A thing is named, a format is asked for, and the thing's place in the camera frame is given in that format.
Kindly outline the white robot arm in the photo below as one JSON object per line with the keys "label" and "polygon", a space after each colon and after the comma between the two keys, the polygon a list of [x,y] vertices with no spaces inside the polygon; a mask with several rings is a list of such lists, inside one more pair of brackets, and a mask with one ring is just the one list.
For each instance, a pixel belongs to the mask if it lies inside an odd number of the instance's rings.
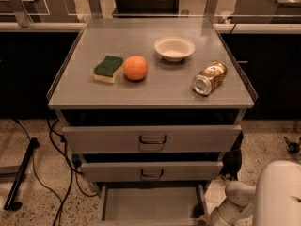
{"label": "white robot arm", "polygon": [[253,215],[252,226],[301,226],[301,165],[275,161],[255,186],[230,182],[226,199],[210,215],[211,226],[234,226]]}

